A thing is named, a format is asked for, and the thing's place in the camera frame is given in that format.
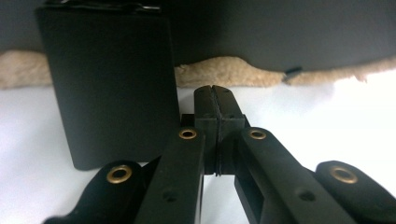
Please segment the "black square object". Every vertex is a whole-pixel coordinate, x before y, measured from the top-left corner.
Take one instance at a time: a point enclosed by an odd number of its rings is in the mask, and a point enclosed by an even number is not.
[[[75,167],[160,156],[180,125],[167,19],[46,7],[36,17]]]

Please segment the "white surface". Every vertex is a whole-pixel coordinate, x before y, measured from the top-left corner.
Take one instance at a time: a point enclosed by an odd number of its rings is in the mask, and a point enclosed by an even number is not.
[[[305,167],[352,164],[396,195],[396,72],[314,87],[230,88],[252,126],[271,131]],[[193,113],[193,89],[179,89]],[[52,88],[0,91],[0,223],[65,215],[97,170],[74,169]],[[233,178],[205,178],[202,223],[248,223]]]

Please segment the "gold rivet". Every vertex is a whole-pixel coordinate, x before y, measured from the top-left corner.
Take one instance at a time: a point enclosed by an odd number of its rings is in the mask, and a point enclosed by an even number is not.
[[[335,179],[346,184],[355,184],[358,182],[358,177],[355,174],[341,166],[332,166],[330,168],[330,174]]]
[[[264,132],[259,131],[259,130],[251,130],[249,132],[249,135],[250,135],[251,138],[254,138],[254,139],[257,139],[257,140],[262,140],[262,139],[264,139],[267,136]]]
[[[111,168],[107,173],[107,181],[112,184],[120,184],[129,179],[132,175],[132,169],[127,165],[119,165]]]
[[[178,136],[183,139],[192,139],[197,136],[197,132],[193,129],[184,129],[178,133]]]

